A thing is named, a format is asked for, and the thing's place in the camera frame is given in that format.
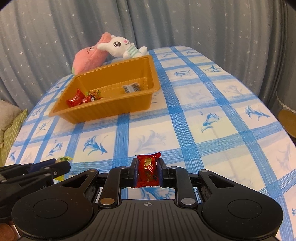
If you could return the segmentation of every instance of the white bunny plush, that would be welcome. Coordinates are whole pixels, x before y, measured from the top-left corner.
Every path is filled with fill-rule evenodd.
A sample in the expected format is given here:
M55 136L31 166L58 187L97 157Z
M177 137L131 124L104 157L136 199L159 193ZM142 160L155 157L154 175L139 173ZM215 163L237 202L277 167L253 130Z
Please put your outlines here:
M130 41L123 37L116 37L114 35L111 37L112 39L109 43L100 43L97 45L97 48L108 51L116 58L123 57L124 59L137 58L147 54L147 47L145 46L137 49L134 43L130 43Z

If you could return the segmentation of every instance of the pink strawberry plush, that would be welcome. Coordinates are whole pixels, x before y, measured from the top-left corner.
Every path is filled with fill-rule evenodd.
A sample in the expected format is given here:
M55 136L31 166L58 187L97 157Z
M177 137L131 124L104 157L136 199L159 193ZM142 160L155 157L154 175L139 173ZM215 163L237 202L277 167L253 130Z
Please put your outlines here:
M75 55L72 65L72 74L82 74L102 66L109 53L104 50L99 50L96 46L100 43L109 43L110 41L111 34L105 32L96 45L80 50Z

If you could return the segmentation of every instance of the plastic container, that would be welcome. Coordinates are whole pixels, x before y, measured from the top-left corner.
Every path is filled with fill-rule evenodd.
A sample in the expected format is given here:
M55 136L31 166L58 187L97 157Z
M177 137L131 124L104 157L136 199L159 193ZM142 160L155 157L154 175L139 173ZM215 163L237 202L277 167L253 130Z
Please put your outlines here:
M123 85L137 82L141 91L125 93ZM66 100L75 96L77 89L84 94L98 88L102 97L94 102L69 107ZM160 89L152 56L127 59L75 76L61 94L49 116L59 115L76 124L108 116L146 110L152 94Z

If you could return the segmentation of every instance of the plush eye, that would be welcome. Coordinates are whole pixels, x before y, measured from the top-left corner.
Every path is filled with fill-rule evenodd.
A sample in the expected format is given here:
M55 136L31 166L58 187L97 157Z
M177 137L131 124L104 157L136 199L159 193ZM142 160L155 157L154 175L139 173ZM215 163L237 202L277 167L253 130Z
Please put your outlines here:
M120 47L120 46L121 46L121 43L118 42L118 41L116 41L116 42L113 43L113 45L114 45L115 47Z

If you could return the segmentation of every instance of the tablecloth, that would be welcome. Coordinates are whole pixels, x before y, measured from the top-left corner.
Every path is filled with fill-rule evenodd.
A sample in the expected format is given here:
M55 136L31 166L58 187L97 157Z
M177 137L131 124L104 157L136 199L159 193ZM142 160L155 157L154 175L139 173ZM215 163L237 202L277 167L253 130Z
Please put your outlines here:
M73 157L69 176L129 166L160 151L168 166L208 169L275 199L282 240L295 240L296 148L266 106L235 77L184 46L151 50L161 90L147 111L76 125L48 117L72 75L60 79L28 116L6 164ZM174 189L124 189L123 198L174 198Z

